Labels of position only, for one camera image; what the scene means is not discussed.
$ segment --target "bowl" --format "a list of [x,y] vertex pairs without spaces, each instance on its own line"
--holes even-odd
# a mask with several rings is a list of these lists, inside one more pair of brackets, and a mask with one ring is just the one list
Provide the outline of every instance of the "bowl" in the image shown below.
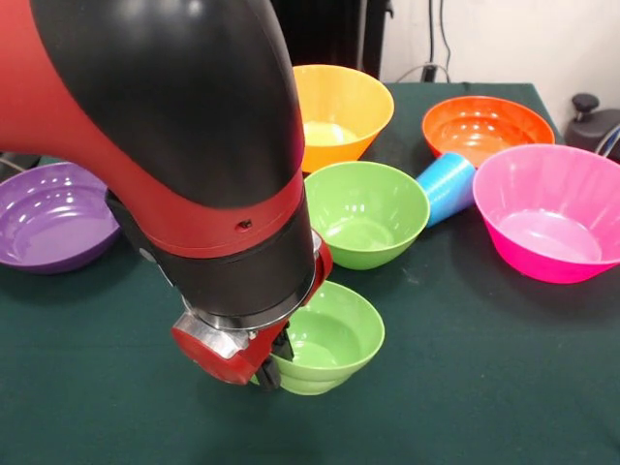
[[302,170],[357,160],[394,114],[388,89],[366,73],[342,66],[293,70],[306,144]]
[[294,359],[274,356],[281,387],[301,395],[342,385],[379,352],[386,330],[372,304],[350,289],[325,281],[293,313],[288,329]]
[[81,268],[120,235],[106,185],[73,163],[24,171],[0,184],[0,264],[37,274]]
[[553,129],[539,114],[510,100],[485,96],[439,103],[422,119],[422,132],[436,157],[456,152],[475,167],[513,146],[555,142]]
[[312,227],[335,263],[370,269],[402,254],[430,217],[421,186],[401,170],[373,162],[345,162],[305,179]]
[[511,148],[478,169],[474,198],[499,255],[522,274],[585,281],[620,263],[620,165],[564,145]]

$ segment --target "wall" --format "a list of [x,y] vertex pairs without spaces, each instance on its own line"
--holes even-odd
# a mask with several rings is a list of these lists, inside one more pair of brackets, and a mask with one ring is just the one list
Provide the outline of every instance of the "wall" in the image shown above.
[[[381,79],[428,60],[428,2],[392,0]],[[435,60],[445,63],[435,5]],[[594,93],[620,108],[620,0],[445,0],[452,81],[533,82],[563,131],[571,96]],[[441,72],[438,79],[443,80]],[[407,80],[419,80],[419,71]]]

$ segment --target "green table surface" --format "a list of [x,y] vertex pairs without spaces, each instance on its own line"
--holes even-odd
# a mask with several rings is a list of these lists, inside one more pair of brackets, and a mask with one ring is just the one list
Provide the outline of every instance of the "green table surface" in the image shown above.
[[[397,84],[365,155],[417,175],[423,113],[525,84]],[[318,397],[217,382],[175,347],[178,295],[124,239],[58,276],[0,268],[0,464],[620,463],[620,268],[576,286],[520,276],[475,209],[403,256],[330,279],[370,299],[385,346]]]

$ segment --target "green bowl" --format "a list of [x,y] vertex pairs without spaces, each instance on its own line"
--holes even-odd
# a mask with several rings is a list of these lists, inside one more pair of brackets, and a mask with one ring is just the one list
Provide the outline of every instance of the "green bowl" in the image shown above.
[[274,358],[281,387],[301,395],[342,385],[379,352],[386,336],[383,320],[368,300],[329,281],[293,313],[290,323],[294,359]]
[[346,162],[305,180],[312,227],[333,260],[350,269],[386,264],[416,240],[430,216],[428,197],[411,176],[372,162]]

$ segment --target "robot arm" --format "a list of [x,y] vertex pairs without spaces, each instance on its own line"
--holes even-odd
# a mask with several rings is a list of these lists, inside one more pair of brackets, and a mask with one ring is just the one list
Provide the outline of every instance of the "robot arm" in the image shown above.
[[0,31],[0,149],[104,180],[125,234],[183,296],[183,352],[223,381],[260,375],[331,270],[268,0],[14,0]]

